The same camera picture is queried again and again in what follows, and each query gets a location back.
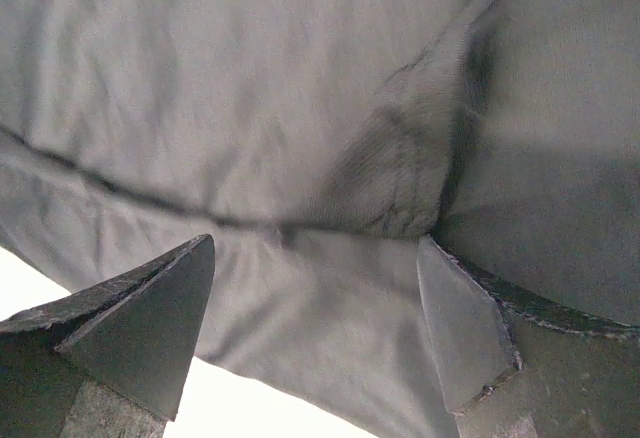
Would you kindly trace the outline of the black t shirt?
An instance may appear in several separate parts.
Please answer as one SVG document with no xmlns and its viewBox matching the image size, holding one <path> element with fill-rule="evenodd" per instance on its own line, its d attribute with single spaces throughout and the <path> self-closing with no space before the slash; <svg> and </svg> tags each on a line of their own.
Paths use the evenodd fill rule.
<svg viewBox="0 0 640 438">
<path fill-rule="evenodd" d="M 1 244 L 70 290 L 209 234 L 197 356 L 449 435 L 424 236 L 639 321 L 639 0 L 1 0 Z"/>
</svg>

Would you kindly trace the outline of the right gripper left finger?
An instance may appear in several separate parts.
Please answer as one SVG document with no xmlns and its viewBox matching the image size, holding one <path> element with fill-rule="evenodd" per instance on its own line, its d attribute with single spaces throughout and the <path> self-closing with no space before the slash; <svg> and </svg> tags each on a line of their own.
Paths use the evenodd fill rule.
<svg viewBox="0 0 640 438">
<path fill-rule="evenodd" d="M 1 323 L 4 437 L 161 437 L 215 269 L 213 238 Z"/>
</svg>

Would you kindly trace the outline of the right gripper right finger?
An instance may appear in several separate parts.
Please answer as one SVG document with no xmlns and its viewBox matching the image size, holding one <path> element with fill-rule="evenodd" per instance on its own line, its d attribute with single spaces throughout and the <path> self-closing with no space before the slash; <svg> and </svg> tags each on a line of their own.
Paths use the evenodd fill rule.
<svg viewBox="0 0 640 438">
<path fill-rule="evenodd" d="M 639 329 L 417 247 L 444 406 L 462 437 L 636 437 Z"/>
</svg>

